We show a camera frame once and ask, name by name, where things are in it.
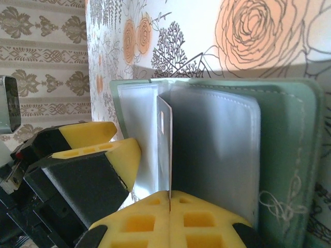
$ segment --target floral wallpaper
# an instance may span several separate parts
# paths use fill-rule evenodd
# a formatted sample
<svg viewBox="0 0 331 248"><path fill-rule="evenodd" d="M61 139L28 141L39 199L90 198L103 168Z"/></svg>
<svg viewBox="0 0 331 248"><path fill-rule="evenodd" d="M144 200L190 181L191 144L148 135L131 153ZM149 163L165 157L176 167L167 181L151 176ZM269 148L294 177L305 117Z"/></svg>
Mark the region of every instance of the floral wallpaper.
<svg viewBox="0 0 331 248"><path fill-rule="evenodd" d="M330 17L329 0L87 0L92 119L117 122L111 80L316 80L326 92L325 133L307 230L330 245Z"/></svg>
<svg viewBox="0 0 331 248"><path fill-rule="evenodd" d="M82 0L0 0L0 75L17 79L22 125L0 135L10 149L43 128L89 121Z"/></svg>

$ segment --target mint green card holder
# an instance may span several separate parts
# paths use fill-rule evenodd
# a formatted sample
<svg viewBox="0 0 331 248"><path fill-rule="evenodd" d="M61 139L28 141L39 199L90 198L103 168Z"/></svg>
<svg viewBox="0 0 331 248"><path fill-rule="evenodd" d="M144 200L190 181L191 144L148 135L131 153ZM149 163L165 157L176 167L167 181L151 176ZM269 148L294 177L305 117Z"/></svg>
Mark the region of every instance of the mint green card holder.
<svg viewBox="0 0 331 248"><path fill-rule="evenodd" d="M268 247L303 246L323 129L324 94L317 83L306 79L112 81L124 137L127 134L118 86L128 83L185 85L255 98L261 109L259 233Z"/></svg>

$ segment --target wallpaper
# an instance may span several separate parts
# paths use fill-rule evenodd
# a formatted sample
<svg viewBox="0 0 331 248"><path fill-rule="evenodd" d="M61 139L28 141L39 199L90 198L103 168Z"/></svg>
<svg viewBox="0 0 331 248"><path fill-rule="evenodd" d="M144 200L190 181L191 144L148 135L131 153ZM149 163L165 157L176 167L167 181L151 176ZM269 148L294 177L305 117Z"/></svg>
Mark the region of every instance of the wallpaper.
<svg viewBox="0 0 331 248"><path fill-rule="evenodd" d="M91 120L85 3L0 0L0 75L17 79L22 125L10 149L43 128Z"/></svg>
<svg viewBox="0 0 331 248"><path fill-rule="evenodd" d="M327 107L308 232L331 244L331 1L87 0L86 6L93 120L117 122L111 80L316 80ZM302 214L287 203L272 209L275 218Z"/></svg>

